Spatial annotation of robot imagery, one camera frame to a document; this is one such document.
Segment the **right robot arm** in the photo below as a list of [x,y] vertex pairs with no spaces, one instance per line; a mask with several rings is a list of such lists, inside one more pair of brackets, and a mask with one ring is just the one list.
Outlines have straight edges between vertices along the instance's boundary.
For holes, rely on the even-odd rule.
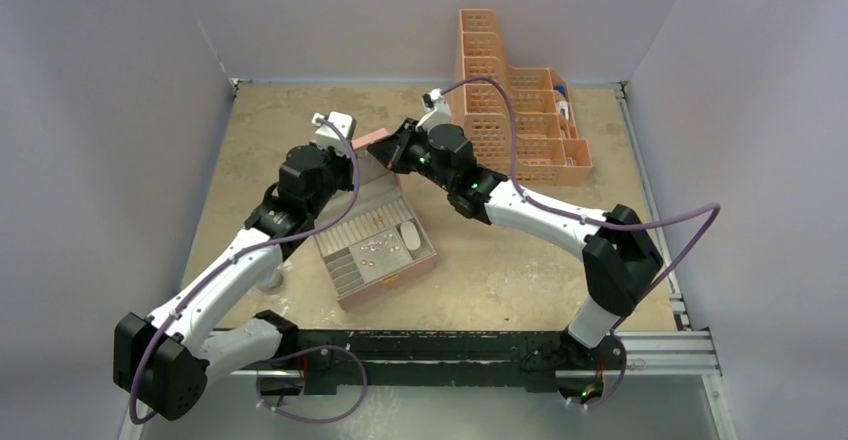
[[530,190],[482,166],[457,125],[424,130],[408,119],[367,150],[387,170],[417,173],[441,187],[460,215],[527,233],[582,261],[588,296],[561,341],[563,357],[573,366],[584,367],[599,356],[601,341],[633,313],[663,265],[632,209],[587,209],[555,199],[542,208],[531,201]]

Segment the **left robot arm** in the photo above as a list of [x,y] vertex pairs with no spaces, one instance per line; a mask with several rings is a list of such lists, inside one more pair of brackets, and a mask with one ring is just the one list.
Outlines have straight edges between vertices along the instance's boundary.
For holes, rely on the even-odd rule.
[[223,316],[302,243],[338,223],[316,220],[332,196],[358,194],[361,174],[351,143],[309,143],[289,151],[279,178],[265,192],[224,252],[199,277],[163,305],[116,325],[113,381],[129,395],[135,425],[157,416],[177,420],[214,380],[266,361],[284,369],[305,355],[298,327],[260,312],[245,325],[215,333]]

